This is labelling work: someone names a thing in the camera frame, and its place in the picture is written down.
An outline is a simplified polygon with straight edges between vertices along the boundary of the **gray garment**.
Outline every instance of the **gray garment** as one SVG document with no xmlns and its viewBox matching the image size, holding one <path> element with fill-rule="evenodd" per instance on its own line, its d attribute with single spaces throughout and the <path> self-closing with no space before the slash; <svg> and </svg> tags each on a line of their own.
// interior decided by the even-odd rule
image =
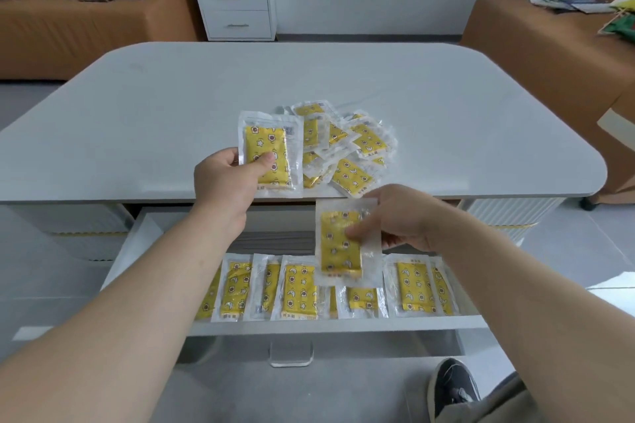
<svg viewBox="0 0 635 423">
<path fill-rule="evenodd" d="M 548 423 L 517 373 L 480 402 L 451 404 L 436 423 Z"/>
</svg>

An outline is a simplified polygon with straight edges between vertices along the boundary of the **tiled floor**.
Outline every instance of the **tiled floor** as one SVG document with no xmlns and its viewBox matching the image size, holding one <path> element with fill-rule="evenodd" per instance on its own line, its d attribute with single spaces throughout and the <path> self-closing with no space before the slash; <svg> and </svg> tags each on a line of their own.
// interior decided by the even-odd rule
<svg viewBox="0 0 635 423">
<path fill-rule="evenodd" d="M 53 89 L 0 85 L 0 129 Z M 108 266 L 69 257 L 6 207 L 0 207 L 0 228 L 2 360 L 20 346 L 11 341 L 18 328 L 56 325 L 80 310 Z M 635 315 L 633 228 L 635 206 L 587 213 L 567 201 L 529 233 L 523 248 Z M 500 347 L 485 341 L 483 348 L 464 358 L 481 395 L 512 371 Z M 425 421 L 425 382 L 439 361 L 316 351 L 307 368 L 279 369 L 269 366 L 260 346 L 249 361 L 236 361 L 235 354 L 225 344 L 207 363 L 175 370 L 152 421 Z"/>
</svg>

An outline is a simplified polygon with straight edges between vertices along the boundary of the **hand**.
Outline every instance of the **hand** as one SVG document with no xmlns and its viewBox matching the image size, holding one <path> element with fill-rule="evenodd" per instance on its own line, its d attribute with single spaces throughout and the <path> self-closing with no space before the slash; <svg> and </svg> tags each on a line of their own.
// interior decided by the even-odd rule
<svg viewBox="0 0 635 423">
<path fill-rule="evenodd" d="M 233 241 L 244 229 L 258 178 L 269 171 L 273 163 L 273 153 L 265 153 L 257 161 L 239 166 L 237 147 L 210 155 L 194 170 L 196 202 L 192 210 L 219 214 Z"/>
<path fill-rule="evenodd" d="M 349 226 L 346 234 L 362 240 L 379 227 L 384 249 L 410 244 L 421 251 L 438 251 L 453 221 L 460 219 L 461 211 L 448 203 L 401 184 L 378 187 L 364 197 L 377 198 L 379 206 L 359 224 Z"/>
</svg>

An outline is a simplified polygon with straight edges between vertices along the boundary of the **caster wheel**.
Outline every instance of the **caster wheel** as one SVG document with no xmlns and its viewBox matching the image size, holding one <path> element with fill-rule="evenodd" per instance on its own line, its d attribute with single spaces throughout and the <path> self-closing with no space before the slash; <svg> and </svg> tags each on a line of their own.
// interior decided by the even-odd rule
<svg viewBox="0 0 635 423">
<path fill-rule="evenodd" d="M 591 201 L 589 201 L 589 198 L 582 198 L 580 200 L 580 207 L 584 211 L 593 211 L 598 206 L 599 206 L 599 204 L 594 204 Z"/>
</svg>

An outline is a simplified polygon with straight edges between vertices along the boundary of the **shoe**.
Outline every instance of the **shoe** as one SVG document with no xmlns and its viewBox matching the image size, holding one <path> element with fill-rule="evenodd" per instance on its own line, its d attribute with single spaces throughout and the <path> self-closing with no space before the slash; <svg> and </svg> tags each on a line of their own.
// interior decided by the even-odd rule
<svg viewBox="0 0 635 423">
<path fill-rule="evenodd" d="M 472 373 L 454 358 L 446 358 L 434 370 L 428 383 L 428 413 L 431 423 L 449 404 L 471 403 L 481 399 Z"/>
</svg>

